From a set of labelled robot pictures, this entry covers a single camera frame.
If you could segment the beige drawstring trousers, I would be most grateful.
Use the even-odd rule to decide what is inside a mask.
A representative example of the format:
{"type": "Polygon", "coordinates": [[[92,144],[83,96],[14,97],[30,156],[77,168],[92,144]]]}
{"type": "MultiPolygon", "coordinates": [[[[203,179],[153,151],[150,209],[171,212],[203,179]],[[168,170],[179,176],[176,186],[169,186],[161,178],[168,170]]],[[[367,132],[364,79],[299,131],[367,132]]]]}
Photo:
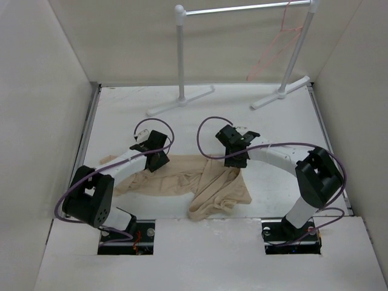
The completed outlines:
{"type": "Polygon", "coordinates": [[[216,214],[232,213],[237,204],[250,204],[252,198],[240,169],[201,155],[171,155],[170,161],[151,172],[127,175],[113,192],[115,197],[129,193],[168,197],[193,193],[187,208],[192,221],[216,214]]]}

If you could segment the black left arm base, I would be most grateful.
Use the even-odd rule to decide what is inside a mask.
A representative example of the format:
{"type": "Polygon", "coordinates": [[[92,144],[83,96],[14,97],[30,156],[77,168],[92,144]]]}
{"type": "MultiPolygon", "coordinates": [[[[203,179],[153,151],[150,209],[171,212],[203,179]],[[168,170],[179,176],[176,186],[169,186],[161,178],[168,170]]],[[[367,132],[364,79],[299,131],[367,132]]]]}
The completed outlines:
{"type": "Polygon", "coordinates": [[[155,241],[155,219],[138,219],[131,216],[125,230],[113,230],[102,226],[98,244],[98,255],[153,255],[155,241]]]}

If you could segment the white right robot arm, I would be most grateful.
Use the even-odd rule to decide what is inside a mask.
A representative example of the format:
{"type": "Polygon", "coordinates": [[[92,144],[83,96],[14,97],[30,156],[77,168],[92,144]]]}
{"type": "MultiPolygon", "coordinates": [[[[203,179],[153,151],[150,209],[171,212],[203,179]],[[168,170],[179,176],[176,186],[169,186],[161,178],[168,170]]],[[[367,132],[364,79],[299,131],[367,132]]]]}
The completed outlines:
{"type": "Polygon", "coordinates": [[[297,239],[307,230],[308,220],[321,210],[343,186],[344,176],[329,152],[313,146],[311,150],[292,145],[274,145],[259,133],[240,134],[226,125],[216,135],[225,147],[226,167],[245,168],[247,161],[260,161],[285,170],[296,177],[300,197],[283,217],[281,233],[287,239],[297,239]]]}

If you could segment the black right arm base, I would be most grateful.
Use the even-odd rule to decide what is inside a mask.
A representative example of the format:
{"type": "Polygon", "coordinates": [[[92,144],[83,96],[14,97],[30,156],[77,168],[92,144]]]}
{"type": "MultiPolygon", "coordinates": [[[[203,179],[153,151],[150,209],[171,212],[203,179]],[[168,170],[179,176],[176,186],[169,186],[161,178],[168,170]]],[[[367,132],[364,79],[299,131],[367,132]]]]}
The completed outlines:
{"type": "Polygon", "coordinates": [[[320,255],[322,242],[313,218],[300,229],[282,218],[262,219],[261,236],[266,255],[320,255]]]}

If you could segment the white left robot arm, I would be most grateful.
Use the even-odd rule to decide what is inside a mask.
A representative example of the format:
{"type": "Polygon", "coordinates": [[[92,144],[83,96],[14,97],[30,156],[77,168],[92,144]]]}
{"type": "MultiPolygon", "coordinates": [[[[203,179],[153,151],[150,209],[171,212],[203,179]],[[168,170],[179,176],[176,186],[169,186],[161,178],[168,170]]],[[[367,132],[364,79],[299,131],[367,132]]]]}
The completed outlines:
{"type": "Polygon", "coordinates": [[[96,229],[115,230],[121,241],[136,235],[132,214],[112,206],[114,188],[131,175],[148,170],[154,172],[169,162],[165,152],[167,135],[152,130],[147,139],[134,144],[128,151],[97,167],[77,169],[62,211],[96,229]]]}

